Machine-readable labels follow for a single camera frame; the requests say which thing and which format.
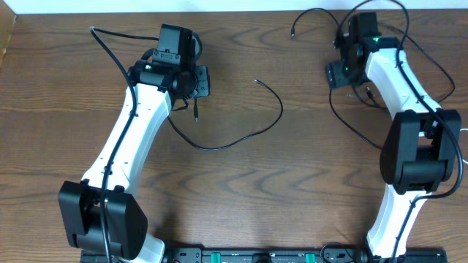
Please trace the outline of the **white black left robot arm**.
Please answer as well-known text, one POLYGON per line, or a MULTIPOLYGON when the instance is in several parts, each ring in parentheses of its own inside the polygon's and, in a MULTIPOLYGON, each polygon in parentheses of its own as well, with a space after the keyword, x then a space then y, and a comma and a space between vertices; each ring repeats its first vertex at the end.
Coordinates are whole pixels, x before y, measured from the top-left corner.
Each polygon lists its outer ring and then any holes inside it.
POLYGON ((203 45, 193 31, 162 25, 158 45, 134 66, 119 69, 127 82, 118 120, 96 161, 80 182, 58 193, 68 243, 95 252, 101 262, 161 262, 165 244, 148 233, 136 201, 144 162, 175 101, 210 94, 203 45))

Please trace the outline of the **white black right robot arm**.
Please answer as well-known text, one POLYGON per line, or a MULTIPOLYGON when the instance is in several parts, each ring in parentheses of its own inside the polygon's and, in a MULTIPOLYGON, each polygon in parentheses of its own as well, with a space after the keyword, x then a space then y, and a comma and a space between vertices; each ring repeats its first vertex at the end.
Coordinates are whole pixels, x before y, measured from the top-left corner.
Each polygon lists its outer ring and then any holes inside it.
POLYGON ((458 145, 461 117, 444 110, 412 72, 403 38, 379 32, 375 12, 348 20, 348 32, 336 32, 341 58, 326 66, 331 90, 372 82, 392 118, 380 147, 380 172, 385 193, 376 221, 366 235, 366 249, 357 262, 434 262, 436 257, 407 252, 406 241, 424 202, 441 199, 436 191, 463 164, 458 145))

